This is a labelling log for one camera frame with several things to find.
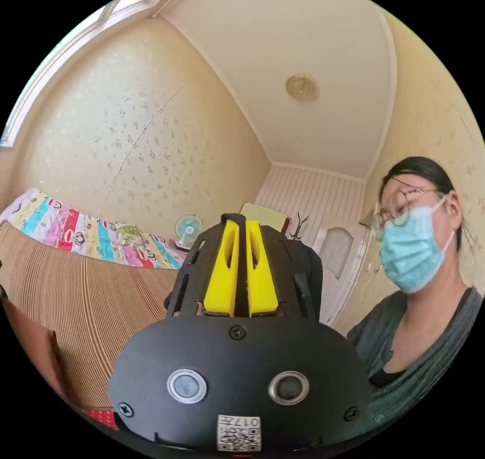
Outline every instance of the pillow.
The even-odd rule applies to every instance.
[[[144,248],[145,244],[140,230],[133,225],[124,223],[115,224],[116,232],[118,233],[118,243],[133,248]]]

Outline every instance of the yellow plastic part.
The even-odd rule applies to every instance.
[[[253,254],[256,268],[253,265]],[[278,298],[258,221],[246,221],[246,259],[249,315],[276,312]]]
[[[238,262],[239,225],[228,220],[204,298],[204,308],[207,312],[229,314],[230,317],[234,317]]]

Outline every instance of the screw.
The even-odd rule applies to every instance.
[[[352,420],[357,418],[357,407],[350,407],[345,413],[344,413],[344,420],[346,422],[351,422]]]
[[[133,409],[127,403],[121,402],[118,405],[118,410],[120,411],[120,414],[125,417],[133,417]]]
[[[246,330],[239,324],[236,324],[229,330],[229,336],[236,341],[240,341],[246,337]]]

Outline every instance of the ceiling light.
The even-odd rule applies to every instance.
[[[301,101],[318,97],[317,83],[308,75],[297,73],[286,81],[286,91],[290,97]]]

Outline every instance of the gray cardigan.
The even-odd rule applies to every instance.
[[[482,303],[475,287],[467,294],[446,330],[426,353],[391,384],[373,387],[371,404],[351,434],[341,440],[365,434],[403,415],[443,376],[466,340]],[[391,359],[394,334],[405,310],[405,294],[395,292],[349,331],[347,339],[356,347],[369,378]]]

